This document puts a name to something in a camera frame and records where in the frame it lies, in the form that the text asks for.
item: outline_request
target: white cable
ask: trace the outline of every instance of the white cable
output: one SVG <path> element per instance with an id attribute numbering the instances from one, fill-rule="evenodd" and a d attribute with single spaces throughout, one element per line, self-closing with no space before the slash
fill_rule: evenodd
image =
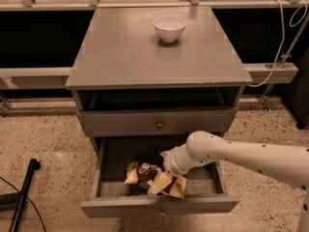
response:
<path id="1" fill-rule="evenodd" d="M 260 87 L 262 86 L 263 84 L 265 84 L 269 78 L 271 77 L 272 73 L 273 73 L 273 70 L 276 68 L 276 65 L 277 65 L 277 60 L 278 60 L 278 57 L 279 57 L 279 54 L 281 52 L 281 48 L 282 48 L 282 45 L 283 45 L 283 42 L 285 41 L 286 39 L 286 32 L 285 32 L 285 26 L 284 26 L 284 15 L 283 15 L 283 8 L 282 8 L 282 3 L 280 0 L 276 0 L 278 3 L 279 3 L 279 6 L 280 6 L 280 14 L 281 14 L 281 27 L 282 27 L 282 40 L 281 40 L 281 44 L 278 48 L 278 51 L 277 51 L 277 54 L 276 54 L 276 57 L 274 59 L 274 62 L 272 64 L 272 68 L 267 76 L 267 78 L 265 78 L 264 81 L 262 81 L 261 83 L 259 84 L 251 84 L 251 85 L 248 85 L 249 87 L 253 87 L 253 88 L 257 88 L 257 87 Z"/>
<path id="2" fill-rule="evenodd" d="M 298 7 L 298 9 L 293 13 L 293 15 L 292 15 L 292 17 L 291 17 L 291 19 L 290 19 L 290 27 L 295 27 L 295 26 L 297 26 L 297 25 L 303 20 L 303 18 L 306 17 L 307 10 L 308 10 L 308 6 L 307 6 L 307 3 L 306 3 L 305 0 L 301 0 L 301 1 L 303 2 L 303 4 L 301 4 L 301 5 Z M 294 19 L 294 16 L 295 16 L 295 15 L 297 14 L 297 12 L 302 8 L 303 5 L 305 5 L 305 12 L 303 13 L 302 18 L 301 18 L 297 23 L 292 24 L 292 20 Z"/>

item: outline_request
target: black stand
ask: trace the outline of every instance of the black stand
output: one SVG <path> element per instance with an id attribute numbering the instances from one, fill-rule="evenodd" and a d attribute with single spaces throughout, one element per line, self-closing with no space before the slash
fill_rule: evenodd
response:
<path id="1" fill-rule="evenodd" d="M 0 210 L 14 210 L 9 232 L 16 232 L 18 229 L 33 173 L 35 170 L 39 170 L 40 167 L 41 164 L 36 159 L 31 159 L 21 191 L 0 195 Z"/>

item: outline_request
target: cable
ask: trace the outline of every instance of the cable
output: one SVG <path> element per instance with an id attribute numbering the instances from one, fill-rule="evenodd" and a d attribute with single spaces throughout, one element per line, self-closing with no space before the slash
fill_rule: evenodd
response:
<path id="1" fill-rule="evenodd" d="M 306 17 L 307 10 L 308 10 L 308 6 L 307 6 L 307 3 L 306 3 L 305 0 L 301 0 L 301 1 L 303 2 L 303 4 L 301 4 L 301 5 L 298 7 L 298 9 L 293 13 L 293 15 L 292 15 L 292 17 L 291 17 L 291 19 L 290 19 L 290 27 L 295 27 L 295 26 L 297 26 L 297 25 L 303 20 L 303 18 Z M 305 5 L 305 12 L 303 13 L 302 18 L 301 18 L 297 23 L 292 24 L 292 20 L 294 19 L 294 16 L 295 16 L 295 15 L 297 14 L 297 12 L 302 8 L 303 5 Z"/>
<path id="2" fill-rule="evenodd" d="M 270 70 L 270 72 L 269 72 L 267 78 L 265 78 L 265 80 L 262 81 L 262 82 L 259 83 L 259 84 L 251 84 L 251 85 L 248 85 L 249 87 L 253 87 L 253 88 L 260 87 L 260 86 L 262 86 L 263 84 L 265 84 L 265 83 L 269 80 L 270 76 L 271 76 L 272 73 L 273 73 L 273 70 L 275 69 L 275 67 L 276 67 L 276 65 L 277 65 L 277 60 L 278 60 L 279 54 L 280 54 L 280 52 L 281 52 L 281 48 L 282 48 L 283 42 L 284 42 L 285 39 L 286 39 L 286 31 L 285 31 L 285 26 L 284 26 L 284 15 L 283 15 L 282 3 L 281 3 L 280 0 L 276 0 L 276 1 L 279 3 L 279 6 L 280 6 L 280 14 L 281 14 L 281 27 L 282 27 L 282 40 L 281 40 L 281 44 L 280 44 L 280 46 L 279 46 L 279 48 L 278 48 L 276 57 L 275 57 L 275 59 L 274 59 L 274 61 L 273 61 L 273 64 L 272 64 L 272 68 L 271 68 L 271 70 Z"/>
<path id="3" fill-rule="evenodd" d="M 6 181 L 6 180 L 5 180 L 4 178 L 2 178 L 1 176 L 0 176 L 0 179 L 1 179 L 3 182 L 5 182 L 6 184 L 8 184 L 9 186 L 11 186 L 12 188 L 14 188 L 16 191 L 18 191 L 19 193 L 21 193 L 22 195 L 24 195 L 19 189 L 17 189 L 14 185 L 12 185 L 10 182 Z M 39 218 L 40 218 L 40 221 L 41 221 L 41 224 L 42 224 L 42 229 L 43 229 L 44 232 L 46 232 L 45 225 L 44 225 L 44 222 L 42 221 L 42 217 L 41 217 L 41 215 L 40 215 L 40 213 L 39 213 L 38 208 L 36 207 L 35 203 L 30 199 L 30 197 L 26 196 L 26 198 L 30 201 L 30 203 L 31 203 L 31 204 L 33 205 L 33 207 L 35 208 L 35 210 L 36 210 L 36 212 L 37 212 L 37 214 L 38 214 L 38 216 L 39 216 Z"/>

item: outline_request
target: package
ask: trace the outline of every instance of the package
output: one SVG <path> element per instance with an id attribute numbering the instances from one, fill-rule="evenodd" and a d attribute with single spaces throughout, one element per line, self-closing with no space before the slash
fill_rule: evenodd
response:
<path id="1" fill-rule="evenodd" d="M 158 193 L 184 199 L 186 178 L 172 177 L 157 165 L 135 161 L 128 165 L 125 185 L 137 185 L 150 196 Z"/>

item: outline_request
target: terrazzo floor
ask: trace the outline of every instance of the terrazzo floor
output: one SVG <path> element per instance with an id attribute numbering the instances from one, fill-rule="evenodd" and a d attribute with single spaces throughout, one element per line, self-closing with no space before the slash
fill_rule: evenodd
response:
<path id="1" fill-rule="evenodd" d="M 29 160 L 41 161 L 29 197 L 37 205 L 48 232 L 62 231 L 296 231 L 304 191 L 222 161 L 229 194 L 240 202 L 229 214 L 87 218 L 80 202 L 92 190 L 97 157 L 76 118 L 73 102 L 15 104 L 0 117 L 0 176 L 21 189 Z M 278 98 L 265 112 L 257 99 L 240 100 L 239 112 L 225 134 L 230 140 L 309 146 L 309 130 Z M 0 182 L 0 194 L 14 190 Z M 13 212 L 0 212 L 0 231 L 8 231 Z M 18 231 L 42 231 L 29 202 Z"/>

